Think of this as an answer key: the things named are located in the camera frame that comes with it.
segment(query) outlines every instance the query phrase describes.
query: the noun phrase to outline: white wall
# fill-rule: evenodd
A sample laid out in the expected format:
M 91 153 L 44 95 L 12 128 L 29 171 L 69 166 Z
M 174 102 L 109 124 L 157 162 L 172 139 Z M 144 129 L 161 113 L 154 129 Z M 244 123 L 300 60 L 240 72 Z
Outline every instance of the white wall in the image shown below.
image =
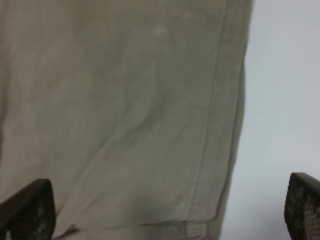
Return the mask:
M 291 172 L 320 179 L 320 1 L 256 0 L 222 240 L 289 240 Z

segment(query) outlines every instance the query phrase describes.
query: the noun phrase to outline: khaki cloth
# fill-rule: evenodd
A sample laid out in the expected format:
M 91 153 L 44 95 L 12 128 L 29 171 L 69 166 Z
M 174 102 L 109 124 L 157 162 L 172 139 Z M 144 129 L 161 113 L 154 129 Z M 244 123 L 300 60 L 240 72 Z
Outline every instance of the khaki cloth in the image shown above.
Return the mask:
M 55 236 L 218 236 L 251 1 L 0 3 L 0 201 L 49 178 Z

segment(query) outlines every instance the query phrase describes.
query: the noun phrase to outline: crease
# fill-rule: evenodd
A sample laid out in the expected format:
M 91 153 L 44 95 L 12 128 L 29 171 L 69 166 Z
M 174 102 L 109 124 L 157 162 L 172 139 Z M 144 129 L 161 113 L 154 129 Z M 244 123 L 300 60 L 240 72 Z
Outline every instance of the crease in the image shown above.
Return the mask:
M 9 0 L 2 0 L 0 5 L 0 164 L 3 155 L 4 122 L 8 112 L 8 89 L 10 80 L 10 58 L 5 46 L 6 12 Z
M 199 185 L 199 179 L 200 179 L 200 176 L 201 176 L 201 171 L 202 171 L 202 168 L 203 168 L 203 165 L 204 165 L 204 158 L 205 158 L 205 153 L 206 153 L 206 149 L 207 149 L 207 144 L 208 144 L 208 128 L 209 128 L 209 125 L 210 125 L 210 118 L 211 118 L 211 109 L 212 109 L 212 100 L 213 100 L 213 93 L 214 93 L 214 87 L 215 87 L 215 79 L 216 79 L 216 74 L 217 74 L 217 66 L 218 66 L 218 60 L 219 60 L 219 55 L 220 55 L 220 50 L 221 50 L 221 38 L 222 38 L 222 35 L 223 35 L 223 32 L 224 32 L 224 29 L 225 29 L 225 25 L 226 25 L 226 18 L 227 18 L 227 9 L 228 8 L 228 0 L 225 0 L 225 3 L 224 3 L 224 12 L 223 12 L 223 18 L 222 18 L 222 24 L 221 24 L 221 30 L 220 30 L 220 34 L 219 34 L 219 39 L 217 41 L 217 46 L 218 46 L 218 49 L 216 50 L 216 54 L 214 56 L 214 59 L 215 59 L 215 63 L 214 63 L 214 69 L 213 69 L 213 79 L 212 79 L 212 83 L 211 83 L 211 90 L 210 90 L 210 96 L 209 96 L 209 107 L 208 107 L 208 114 L 207 114 L 207 117 L 206 117 L 206 123 L 205 123 L 205 132 L 204 132 L 204 143 L 203 143 L 203 149 L 201 151 L 201 154 L 200 154 L 200 164 L 199 164 L 199 167 L 198 167 L 198 170 L 197 170 L 197 173 L 196 173 L 196 178 L 195 178 L 195 181 L 193 183 L 193 190 L 192 190 L 192 193 L 191 193 L 191 199 L 190 199 L 190 203 L 189 203 L 189 207 L 187 209 L 187 212 L 186 212 L 186 219 L 188 220 L 190 218 L 190 214 L 191 214 L 191 208 L 192 208 L 192 205 L 193 205 L 193 202 L 194 202 L 194 198 L 195 198 L 195 195 L 196 195 L 196 192 L 197 192 L 197 186 Z

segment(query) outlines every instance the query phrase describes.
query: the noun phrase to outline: stitching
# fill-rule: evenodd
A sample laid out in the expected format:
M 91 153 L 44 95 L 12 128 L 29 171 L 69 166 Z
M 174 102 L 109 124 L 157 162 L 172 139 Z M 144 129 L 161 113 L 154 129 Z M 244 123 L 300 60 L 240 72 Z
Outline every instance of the stitching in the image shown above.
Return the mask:
M 203 143 L 203 149 L 201 151 L 201 159 L 200 159 L 200 166 L 198 168 L 197 174 L 196 174 L 196 178 L 195 178 L 195 183 L 193 184 L 193 190 L 191 193 L 191 199 L 190 199 L 190 204 L 189 207 L 187 209 L 186 212 L 186 219 L 188 220 L 190 217 L 190 213 L 191 213 L 191 208 L 194 202 L 194 198 L 197 192 L 197 186 L 199 185 L 199 179 L 201 176 L 201 172 L 202 172 L 202 168 L 204 165 L 204 159 L 205 159 L 205 153 L 206 153 L 206 149 L 207 149 L 207 143 L 208 143 L 208 128 L 209 128 L 209 122 L 210 122 L 210 118 L 211 118 L 211 109 L 212 109 L 212 99 L 213 99 L 213 92 L 214 92 L 214 85 L 215 85 L 215 79 L 216 79 L 216 73 L 217 73 L 217 65 L 218 65 L 218 60 L 219 60 L 219 55 L 220 55 L 220 45 L 221 45 L 221 38 L 225 29 L 225 25 L 226 25 L 226 16 L 227 16 L 227 8 L 228 8 L 228 0 L 225 0 L 225 4 L 224 4 L 224 12 L 223 12 L 223 20 L 222 20 L 222 25 L 221 25 L 221 30 L 219 33 L 219 39 L 218 39 L 218 49 L 216 51 L 215 54 L 215 64 L 214 64 L 214 69 L 213 69 L 213 79 L 211 82 L 211 91 L 210 91 L 210 97 L 209 97 L 209 107 L 208 107 L 208 114 L 207 114 L 207 118 L 206 118 L 206 127 L 205 129 L 205 133 L 204 133 L 204 143 Z

